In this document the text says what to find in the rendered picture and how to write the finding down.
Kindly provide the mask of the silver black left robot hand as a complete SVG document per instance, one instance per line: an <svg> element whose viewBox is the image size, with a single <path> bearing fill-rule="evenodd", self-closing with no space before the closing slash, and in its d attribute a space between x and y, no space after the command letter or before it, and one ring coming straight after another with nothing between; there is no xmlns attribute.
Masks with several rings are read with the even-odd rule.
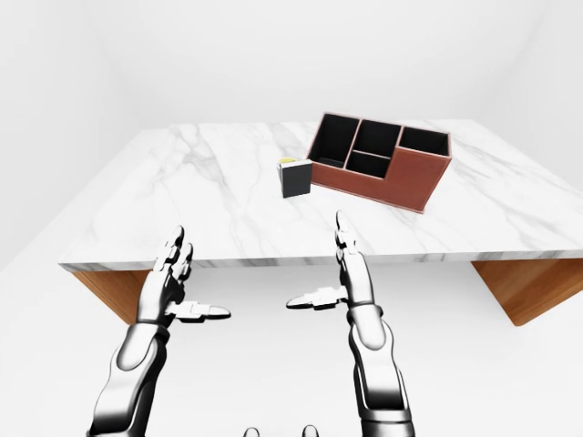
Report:
<svg viewBox="0 0 583 437"><path fill-rule="evenodd" d="M138 299L136 322L156 323L167 328L175 319L183 323L202 323L231 316L223 307L185 300L184 285L192 272L193 246L185 243L184 238L185 229L177 225L145 279Z"/></svg>

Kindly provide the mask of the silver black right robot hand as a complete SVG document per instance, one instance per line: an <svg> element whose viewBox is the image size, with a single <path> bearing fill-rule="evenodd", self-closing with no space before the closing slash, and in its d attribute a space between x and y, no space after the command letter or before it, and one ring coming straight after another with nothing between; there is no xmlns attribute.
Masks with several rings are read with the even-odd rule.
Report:
<svg viewBox="0 0 583 437"><path fill-rule="evenodd" d="M373 285L364 255L356 247L347 216L338 210L335 216L336 260L340 267L339 288L318 288L315 292L294 297L286 303L287 309L324 310L345 302L350 308L374 304Z"/></svg>

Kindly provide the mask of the small black book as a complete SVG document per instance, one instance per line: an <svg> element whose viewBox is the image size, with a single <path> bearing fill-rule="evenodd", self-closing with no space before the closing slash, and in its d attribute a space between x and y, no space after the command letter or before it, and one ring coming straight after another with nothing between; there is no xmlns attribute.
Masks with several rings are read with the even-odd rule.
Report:
<svg viewBox="0 0 583 437"><path fill-rule="evenodd" d="M281 158L277 169L284 198L311 192L312 161L310 159Z"/></svg>

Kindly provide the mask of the red-brown desk caddy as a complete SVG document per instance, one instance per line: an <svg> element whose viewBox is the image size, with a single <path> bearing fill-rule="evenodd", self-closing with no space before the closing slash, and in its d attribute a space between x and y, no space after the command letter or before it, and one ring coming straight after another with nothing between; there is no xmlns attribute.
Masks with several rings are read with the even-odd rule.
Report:
<svg viewBox="0 0 583 437"><path fill-rule="evenodd" d="M447 132L325 113L307 158L315 185L422 213L452 155Z"/></svg>

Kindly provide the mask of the wooden table leg panel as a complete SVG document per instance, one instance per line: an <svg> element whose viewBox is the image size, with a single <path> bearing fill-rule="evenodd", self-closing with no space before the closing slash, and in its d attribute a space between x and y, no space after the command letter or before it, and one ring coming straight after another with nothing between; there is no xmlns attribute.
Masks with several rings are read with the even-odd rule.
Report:
<svg viewBox="0 0 583 437"><path fill-rule="evenodd" d="M472 265L516 326L583 290L583 259L480 260Z"/></svg>
<svg viewBox="0 0 583 437"><path fill-rule="evenodd" d="M136 321L138 299L148 270L79 271L73 275L126 324Z"/></svg>

